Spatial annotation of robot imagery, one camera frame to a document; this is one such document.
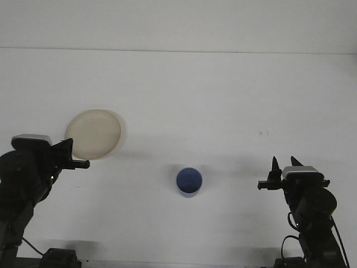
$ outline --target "black cable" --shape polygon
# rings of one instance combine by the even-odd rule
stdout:
[[[32,247],[32,249],[33,249],[34,251],[36,251],[38,254],[40,254],[41,256],[44,255],[41,251],[39,251],[37,248],[35,248],[35,247],[33,246],[33,244],[31,244],[30,242],[28,242],[27,239],[22,238],[22,240],[24,240],[24,241],[25,241],[30,247]]]
[[[290,227],[293,228],[295,231],[299,231],[299,230],[297,229],[297,227],[296,227],[294,224],[292,224],[291,219],[290,219],[290,216],[291,216],[291,215],[292,215],[292,213],[289,212],[289,213],[288,213],[288,222],[289,222],[289,225],[290,225]]]
[[[332,223],[333,223],[333,225],[335,227],[337,237],[339,238],[340,245],[341,245],[341,248],[342,248],[342,252],[344,253],[344,256],[345,256],[345,261],[346,261],[347,268],[350,268],[350,264],[349,264],[348,259],[347,259],[347,254],[346,254],[345,247],[344,247],[344,244],[343,244],[341,236],[340,236],[340,232],[337,229],[336,222],[335,222],[335,220],[334,220],[334,218],[332,216],[331,216],[331,219],[332,219]]]
[[[281,259],[283,260],[284,263],[285,263],[285,258],[284,258],[284,254],[283,254],[283,248],[284,248],[285,240],[288,239],[288,238],[293,238],[293,239],[299,240],[299,238],[297,236],[286,236],[284,238],[283,243],[281,244],[281,250],[280,250]]]

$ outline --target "white surface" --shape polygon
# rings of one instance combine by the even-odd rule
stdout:
[[[127,131],[111,157],[62,172],[25,237],[81,259],[271,265],[294,231],[283,193],[257,181],[294,155],[331,179],[356,263],[356,74],[349,55],[0,49],[1,152],[21,133],[58,142],[92,108]],[[185,166],[204,180],[192,199],[175,188]]]
[[[1,0],[0,47],[357,53],[353,0]]]
[[[92,109],[79,114],[71,121],[65,138],[73,139],[74,156],[92,160],[113,151],[121,132],[120,123],[112,112]]]
[[[223,265],[192,265],[192,264],[158,264],[147,262],[119,262],[119,261],[82,261],[83,268],[242,268],[242,266]]]

